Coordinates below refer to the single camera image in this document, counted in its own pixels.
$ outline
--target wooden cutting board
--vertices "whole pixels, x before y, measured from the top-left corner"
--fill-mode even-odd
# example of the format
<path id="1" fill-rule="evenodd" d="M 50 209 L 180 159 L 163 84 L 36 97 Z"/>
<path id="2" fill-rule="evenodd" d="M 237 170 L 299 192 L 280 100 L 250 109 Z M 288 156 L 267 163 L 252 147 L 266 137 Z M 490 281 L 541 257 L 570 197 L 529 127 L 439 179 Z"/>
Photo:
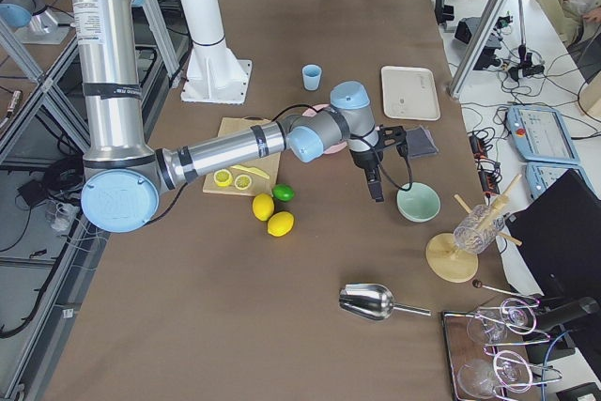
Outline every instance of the wooden cutting board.
<path id="1" fill-rule="evenodd" d="M 219 131 L 217 136 L 224 136 L 230 133 L 234 133 L 236 131 L 244 131 L 249 129 L 251 126 L 267 124 L 269 121 L 267 119 L 243 119 L 243 118 L 235 118 L 235 117 L 224 117 L 222 119 L 221 126 L 219 127 Z M 237 194 L 241 196 L 257 196 L 261 193 L 271 193 L 271 189 L 273 185 L 275 185 L 276 179 L 278 177 L 278 168 L 280 166 L 280 153 L 269 155 L 263 159 L 255 159 L 248 162 L 241 163 L 243 166 L 247 167 L 255 167 L 262 169 L 265 171 L 270 178 L 265 179 L 261 176 L 257 176 L 255 174 L 242 171 L 234 168 L 227 168 L 231 173 L 232 177 L 236 178 L 236 176 L 240 174 L 244 174 L 249 176 L 253 183 L 247 190 L 239 190 L 232 183 L 228 187 L 218 187 L 213 180 L 213 173 L 207 174 L 205 177 L 205 183 L 203 185 L 203 193 L 217 193 L 217 194 Z"/>

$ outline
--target lime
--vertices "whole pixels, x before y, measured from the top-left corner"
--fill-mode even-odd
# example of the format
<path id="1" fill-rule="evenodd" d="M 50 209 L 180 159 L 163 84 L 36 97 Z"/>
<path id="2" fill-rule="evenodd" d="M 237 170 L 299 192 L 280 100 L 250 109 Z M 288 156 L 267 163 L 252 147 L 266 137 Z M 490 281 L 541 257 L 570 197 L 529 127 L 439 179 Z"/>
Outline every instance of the lime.
<path id="1" fill-rule="evenodd" d="M 267 193 L 261 193 L 254 197 L 253 214 L 256 219 L 266 221 L 271 217 L 274 210 L 273 199 Z"/>
<path id="2" fill-rule="evenodd" d="M 253 185 L 253 179 L 247 174 L 240 174 L 234 179 L 234 186 L 239 190 L 248 190 Z"/>
<path id="3" fill-rule="evenodd" d="M 271 189 L 271 192 L 273 193 L 273 197 L 283 202 L 288 202 L 294 197 L 294 190 L 292 190 L 292 187 L 290 185 L 285 185 L 284 183 L 275 185 Z"/>
<path id="4" fill-rule="evenodd" d="M 280 211 L 267 222 L 267 231 L 274 237 L 281 237 L 292 230 L 294 216 L 288 211 Z"/>
<path id="5" fill-rule="evenodd" d="M 234 179 L 232 178 L 232 173 L 228 170 L 220 169 L 213 173 L 213 180 L 218 187 L 229 187 Z"/>

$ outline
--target blue cable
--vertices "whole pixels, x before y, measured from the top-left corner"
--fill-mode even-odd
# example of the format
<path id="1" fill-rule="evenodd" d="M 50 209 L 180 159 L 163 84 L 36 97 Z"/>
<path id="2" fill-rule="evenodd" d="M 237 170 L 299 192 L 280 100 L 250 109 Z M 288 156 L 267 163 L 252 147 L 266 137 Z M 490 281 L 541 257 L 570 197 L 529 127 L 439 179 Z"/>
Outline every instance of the blue cable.
<path id="1" fill-rule="evenodd" d="M 543 369 L 541 370 L 541 382 L 545 380 L 545 368 L 547 367 L 547 362 L 548 362 L 549 356 L 551 355 L 551 351 L 553 350 L 553 348 L 555 347 L 557 342 L 559 342 L 569 332 L 570 331 L 563 331 L 557 337 L 555 337 L 555 340 L 553 340 L 551 342 L 551 344 L 548 346 L 547 353 L 545 354 L 545 359 L 543 360 Z M 541 384 L 541 401 L 547 401 L 547 397 L 545 396 L 545 384 L 544 383 Z"/>

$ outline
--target beige pants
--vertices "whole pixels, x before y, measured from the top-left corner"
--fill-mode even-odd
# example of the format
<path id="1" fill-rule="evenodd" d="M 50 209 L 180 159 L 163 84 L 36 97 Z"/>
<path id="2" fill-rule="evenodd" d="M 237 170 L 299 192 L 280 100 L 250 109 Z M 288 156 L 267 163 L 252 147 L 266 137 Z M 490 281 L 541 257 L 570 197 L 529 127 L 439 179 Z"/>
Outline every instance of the beige pants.
<path id="1" fill-rule="evenodd" d="M 582 32 L 582 17 L 563 0 L 537 0 L 565 47 L 573 44 Z"/>

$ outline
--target metal scoop handle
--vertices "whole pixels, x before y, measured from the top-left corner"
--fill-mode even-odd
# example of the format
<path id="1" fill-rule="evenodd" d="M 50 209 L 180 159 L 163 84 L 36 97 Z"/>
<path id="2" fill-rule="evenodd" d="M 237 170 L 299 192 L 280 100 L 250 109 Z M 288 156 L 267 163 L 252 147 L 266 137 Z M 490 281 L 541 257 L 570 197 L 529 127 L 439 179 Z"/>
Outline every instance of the metal scoop handle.
<path id="1" fill-rule="evenodd" d="M 410 314 L 424 315 L 424 316 L 432 316 L 432 312 L 428 309 L 422 309 L 420 307 L 413 307 L 405 304 L 395 304 L 394 310 L 400 310 L 402 312 L 409 312 Z"/>

